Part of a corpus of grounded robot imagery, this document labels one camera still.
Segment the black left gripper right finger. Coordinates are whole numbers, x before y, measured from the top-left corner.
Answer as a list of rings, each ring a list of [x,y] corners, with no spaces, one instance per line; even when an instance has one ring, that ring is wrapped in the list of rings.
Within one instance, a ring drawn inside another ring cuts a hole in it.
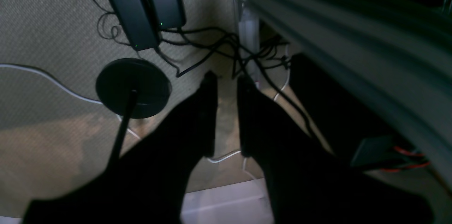
[[[428,201],[340,163],[247,76],[237,80],[242,155],[263,171],[276,224],[431,224]]]

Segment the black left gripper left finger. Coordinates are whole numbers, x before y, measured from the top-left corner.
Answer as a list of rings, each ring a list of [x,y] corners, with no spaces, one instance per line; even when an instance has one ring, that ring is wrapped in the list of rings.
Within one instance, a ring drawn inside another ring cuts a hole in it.
[[[53,200],[33,200],[25,224],[181,224],[191,172],[213,156],[218,79],[205,74],[198,90],[175,106],[110,170]]]

